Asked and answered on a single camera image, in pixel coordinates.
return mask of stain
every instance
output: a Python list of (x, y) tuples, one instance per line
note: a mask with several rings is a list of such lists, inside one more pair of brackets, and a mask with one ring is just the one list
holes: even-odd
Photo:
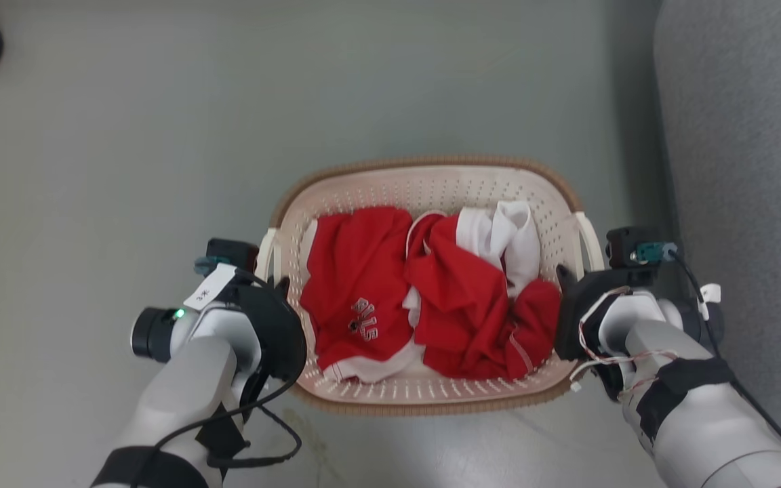
[(346, 486), (343, 476), (334, 466), (327, 445), (321, 440), (319, 433), (315, 432), (313, 423), (308, 418), (300, 417), (291, 408), (282, 411), (282, 419), (300, 435), (306, 448), (312, 451), (315, 462), (319, 465), (319, 473), (315, 477), (316, 486), (321, 483), (322, 473), (327, 473), (334, 479), (334, 486)]

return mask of laundry basket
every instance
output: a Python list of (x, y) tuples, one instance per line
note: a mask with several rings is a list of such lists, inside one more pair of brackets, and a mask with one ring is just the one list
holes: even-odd
[(601, 247), (580, 200), (553, 170), (520, 158), (454, 155), (366, 161), (321, 171), (294, 186), (273, 212), (261, 242), (256, 274), (289, 276), (288, 302), (300, 315), (309, 354), (291, 391), (313, 407), (365, 415), (439, 415), (502, 410), (550, 401), (566, 392), (574, 364), (555, 352), (520, 380), (452, 380), (428, 368), (403, 371), (365, 384), (323, 377), (314, 354), (309, 314), (300, 307), (306, 269), (300, 265), (300, 240), (310, 221), (364, 207), (393, 206), (418, 216), (426, 210), (456, 212), (489, 207), (497, 201), (529, 201), (540, 244), (540, 276), (556, 282), (562, 263), (583, 275), (602, 269)]

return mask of floor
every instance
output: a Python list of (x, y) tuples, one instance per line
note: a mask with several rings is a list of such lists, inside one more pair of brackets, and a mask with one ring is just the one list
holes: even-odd
[[(257, 241), (322, 167), (426, 153), (559, 170), (603, 235), (663, 224), (657, 2), (0, 0), (0, 486), (88, 486), (159, 366), (137, 312)], [(227, 486), (660, 486), (589, 379), (477, 416), (336, 417), (282, 398), (294, 461)], [(255, 451), (288, 441), (256, 416)]]

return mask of sofa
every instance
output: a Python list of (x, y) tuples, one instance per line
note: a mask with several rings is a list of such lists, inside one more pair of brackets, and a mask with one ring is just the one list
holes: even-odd
[(654, 62), (679, 240), (781, 425), (781, 0), (664, 0)]

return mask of white label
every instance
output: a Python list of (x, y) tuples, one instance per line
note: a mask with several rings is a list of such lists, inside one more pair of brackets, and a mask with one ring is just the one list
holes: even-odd
[(704, 297), (704, 303), (722, 303), (722, 287), (716, 283), (703, 285), (701, 296)]
[(193, 308), (195, 310), (203, 310), (207, 304), (213, 302), (219, 293), (225, 289), (225, 285), (229, 284), (233, 280), (233, 276), (237, 272), (236, 266), (231, 266), (225, 263), (219, 263), (216, 265), (215, 271), (211, 272), (204, 282), (192, 293), (192, 296), (186, 298), (183, 305)]

